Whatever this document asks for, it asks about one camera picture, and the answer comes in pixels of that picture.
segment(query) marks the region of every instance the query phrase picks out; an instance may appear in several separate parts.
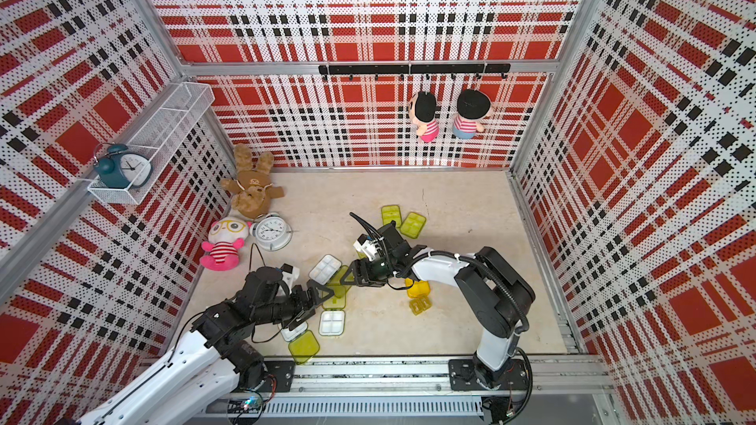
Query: black hair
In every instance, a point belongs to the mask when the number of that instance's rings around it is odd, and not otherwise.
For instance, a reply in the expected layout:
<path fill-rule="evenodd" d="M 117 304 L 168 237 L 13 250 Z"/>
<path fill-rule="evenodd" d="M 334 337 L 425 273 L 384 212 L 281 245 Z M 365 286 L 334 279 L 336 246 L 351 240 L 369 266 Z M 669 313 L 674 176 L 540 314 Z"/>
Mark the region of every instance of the black hair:
<path fill-rule="evenodd" d="M 457 98 L 457 112 L 462 118 L 477 120 L 483 118 L 491 109 L 491 100 L 486 94 L 474 89 L 465 89 Z"/>
<path fill-rule="evenodd" d="M 415 117 L 427 124 L 435 118 L 435 96 L 430 92 L 420 91 L 415 100 Z"/>

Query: white alarm clock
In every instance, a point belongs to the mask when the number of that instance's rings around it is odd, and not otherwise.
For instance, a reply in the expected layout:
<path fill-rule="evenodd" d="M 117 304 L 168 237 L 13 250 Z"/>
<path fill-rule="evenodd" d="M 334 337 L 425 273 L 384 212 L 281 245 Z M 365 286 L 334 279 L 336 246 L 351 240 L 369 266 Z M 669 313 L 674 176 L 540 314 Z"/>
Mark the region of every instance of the white alarm clock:
<path fill-rule="evenodd" d="M 276 212 L 271 212 L 252 227 L 252 236 L 263 250 L 275 251 L 291 240 L 291 227 Z"/>

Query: wire basket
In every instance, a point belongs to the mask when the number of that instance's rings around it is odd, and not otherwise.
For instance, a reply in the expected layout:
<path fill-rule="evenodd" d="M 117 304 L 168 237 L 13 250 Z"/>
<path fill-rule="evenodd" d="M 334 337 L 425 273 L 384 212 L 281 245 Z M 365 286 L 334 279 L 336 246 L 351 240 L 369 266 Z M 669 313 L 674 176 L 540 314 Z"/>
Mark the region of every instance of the wire basket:
<path fill-rule="evenodd" d="M 209 109 L 213 100 L 215 98 L 209 84 L 180 83 L 155 114 L 127 142 L 129 152 L 142 155 L 150 161 L 152 172 L 147 181 L 139 187 L 133 187 L 132 183 L 125 188 L 109 188 L 98 176 L 89 184 L 89 191 L 102 203 L 141 203 L 163 174 L 178 146 L 202 114 Z"/>

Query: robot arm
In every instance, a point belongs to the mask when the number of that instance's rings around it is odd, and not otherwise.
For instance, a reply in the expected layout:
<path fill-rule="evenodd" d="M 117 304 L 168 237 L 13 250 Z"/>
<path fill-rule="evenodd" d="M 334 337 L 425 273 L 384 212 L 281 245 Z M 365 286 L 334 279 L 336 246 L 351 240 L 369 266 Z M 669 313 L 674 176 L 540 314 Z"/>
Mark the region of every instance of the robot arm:
<path fill-rule="evenodd" d="M 276 297 L 279 289 L 286 294 Z M 263 357 L 246 339 L 256 325 L 294 328 L 334 292 L 315 281 L 307 289 L 283 282 L 282 271 L 262 267 L 247 275 L 234 297 L 202 312 L 190 331 L 123 390 L 83 415 L 81 425 L 179 425 L 244 383 L 265 379 Z M 73 423 L 66 419 L 59 423 Z"/>
<path fill-rule="evenodd" d="M 493 248 L 459 255 L 422 245 L 410 247 L 393 222 L 376 230 L 354 213 L 350 215 L 367 231 L 354 243 L 365 258 L 352 262 L 342 284 L 380 287 L 398 277 L 458 286 L 483 326 L 473 357 L 477 382 L 496 389 L 519 336 L 529 328 L 526 315 L 535 300 L 530 285 Z"/>

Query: brown teddy bear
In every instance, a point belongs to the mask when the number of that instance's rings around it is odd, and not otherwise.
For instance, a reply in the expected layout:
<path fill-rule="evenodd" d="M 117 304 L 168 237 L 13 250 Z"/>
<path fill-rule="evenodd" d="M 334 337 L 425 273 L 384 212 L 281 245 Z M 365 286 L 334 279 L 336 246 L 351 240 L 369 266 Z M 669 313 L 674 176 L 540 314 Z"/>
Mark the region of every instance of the brown teddy bear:
<path fill-rule="evenodd" d="M 273 153 L 262 153 L 255 166 L 252 150 L 245 145 L 236 145 L 233 147 L 233 157 L 236 159 L 237 178 L 222 179 L 221 187 L 234 194 L 232 208 L 254 220 L 270 211 L 271 199 L 284 196 L 284 189 L 273 187 L 271 182 Z"/>

